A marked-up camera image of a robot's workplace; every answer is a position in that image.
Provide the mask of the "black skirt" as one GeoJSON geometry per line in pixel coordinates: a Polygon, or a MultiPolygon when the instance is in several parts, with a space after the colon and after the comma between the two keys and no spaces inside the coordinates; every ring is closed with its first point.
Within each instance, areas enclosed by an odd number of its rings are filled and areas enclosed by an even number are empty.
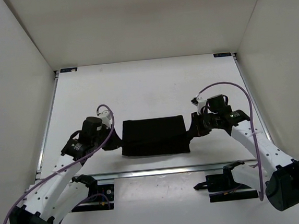
{"type": "Polygon", "coordinates": [[[190,140],[182,115],[125,120],[122,126],[123,156],[148,157],[190,152],[190,140]]]}

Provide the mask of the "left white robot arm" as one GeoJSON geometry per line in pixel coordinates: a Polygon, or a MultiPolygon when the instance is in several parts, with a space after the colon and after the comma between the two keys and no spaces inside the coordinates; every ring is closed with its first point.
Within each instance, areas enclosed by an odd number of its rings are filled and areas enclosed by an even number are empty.
{"type": "Polygon", "coordinates": [[[50,176],[34,185],[22,206],[14,206],[10,224],[60,224],[82,201],[99,196],[97,181],[79,175],[86,161],[114,135],[114,119],[110,111],[102,111],[83,122],[82,129],[72,133],[50,176]]]}

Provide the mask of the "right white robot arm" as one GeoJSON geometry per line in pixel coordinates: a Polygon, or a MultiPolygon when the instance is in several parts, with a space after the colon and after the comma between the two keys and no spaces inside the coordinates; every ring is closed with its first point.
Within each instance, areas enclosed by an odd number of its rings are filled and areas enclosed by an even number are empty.
{"type": "Polygon", "coordinates": [[[225,95],[204,100],[191,100],[197,108],[192,113],[189,139],[208,135],[213,129],[227,132],[243,145],[256,159],[255,166],[236,160],[223,167],[217,186],[227,192],[245,185],[267,197],[278,211],[299,204],[299,160],[275,146],[261,131],[254,128],[252,119],[242,110],[233,111],[225,95]]]}

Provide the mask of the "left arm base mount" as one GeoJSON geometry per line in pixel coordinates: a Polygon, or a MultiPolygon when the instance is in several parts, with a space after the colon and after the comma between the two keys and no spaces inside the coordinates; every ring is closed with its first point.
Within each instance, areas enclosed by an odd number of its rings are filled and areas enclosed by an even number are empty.
{"type": "Polygon", "coordinates": [[[115,203],[114,180],[98,181],[97,188],[89,191],[86,201],[71,210],[72,213],[89,211],[106,211],[114,209],[115,203]]]}

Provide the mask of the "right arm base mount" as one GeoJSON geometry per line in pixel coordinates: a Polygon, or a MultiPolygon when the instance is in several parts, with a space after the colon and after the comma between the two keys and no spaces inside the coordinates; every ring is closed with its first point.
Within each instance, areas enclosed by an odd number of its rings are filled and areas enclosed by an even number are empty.
{"type": "Polygon", "coordinates": [[[235,182],[224,172],[206,175],[205,181],[196,184],[193,188],[196,191],[207,190],[211,203],[258,198],[256,190],[235,182]]]}

